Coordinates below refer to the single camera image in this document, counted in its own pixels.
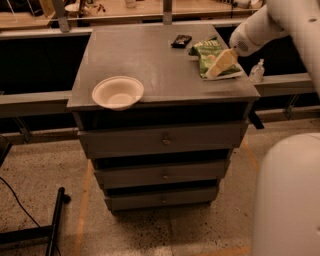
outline drawer knob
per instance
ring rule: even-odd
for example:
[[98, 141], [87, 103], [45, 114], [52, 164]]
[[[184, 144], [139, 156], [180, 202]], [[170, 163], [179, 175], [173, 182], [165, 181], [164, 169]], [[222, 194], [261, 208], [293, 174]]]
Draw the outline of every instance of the drawer knob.
[[164, 133], [162, 135], [162, 143], [163, 143], [163, 145], [170, 145], [171, 144], [171, 139], [170, 139], [168, 133]]

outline robotic arm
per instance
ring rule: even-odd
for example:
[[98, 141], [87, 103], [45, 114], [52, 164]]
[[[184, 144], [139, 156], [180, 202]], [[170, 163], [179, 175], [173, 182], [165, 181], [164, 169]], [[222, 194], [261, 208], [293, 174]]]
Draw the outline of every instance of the robotic arm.
[[290, 35], [320, 95], [320, 0], [267, 0], [230, 38], [239, 56]]
[[[267, 0], [238, 26], [230, 46], [249, 56], [290, 35], [320, 96], [320, 0]], [[258, 177], [252, 256], [320, 255], [320, 133], [278, 142]]]

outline cabinet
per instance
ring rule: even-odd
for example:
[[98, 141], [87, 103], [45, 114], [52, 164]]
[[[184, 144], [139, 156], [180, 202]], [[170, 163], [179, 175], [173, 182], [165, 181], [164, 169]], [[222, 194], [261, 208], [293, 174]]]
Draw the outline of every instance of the cabinet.
[[[89, 40], [68, 109], [111, 211], [213, 201], [246, 132], [254, 86], [245, 75], [202, 81], [187, 49], [171, 48], [177, 34], [217, 35], [205, 24], [109, 26]], [[125, 111], [91, 99], [97, 82], [116, 75], [145, 86]]]

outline metal post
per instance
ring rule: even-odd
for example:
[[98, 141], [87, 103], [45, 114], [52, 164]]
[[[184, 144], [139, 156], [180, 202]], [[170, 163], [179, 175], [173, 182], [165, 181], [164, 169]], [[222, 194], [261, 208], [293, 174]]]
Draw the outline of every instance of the metal post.
[[172, 24], [172, 0], [163, 0], [163, 24]]
[[54, 10], [56, 12], [61, 32], [69, 32], [70, 27], [68, 18], [65, 16], [64, 2], [62, 0], [52, 0]]

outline gray drawer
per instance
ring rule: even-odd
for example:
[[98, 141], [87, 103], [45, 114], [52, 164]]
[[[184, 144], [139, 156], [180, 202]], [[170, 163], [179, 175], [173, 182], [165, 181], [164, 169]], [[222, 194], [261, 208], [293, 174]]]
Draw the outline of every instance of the gray drawer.
[[104, 158], [234, 148], [247, 123], [164, 126], [79, 132], [87, 158]]
[[152, 194], [123, 195], [106, 197], [105, 202], [111, 211], [138, 209], [145, 207], [181, 205], [215, 200], [218, 187], [188, 189], [184, 191], [166, 191]]
[[102, 189], [222, 179], [229, 161], [146, 165], [95, 171]]

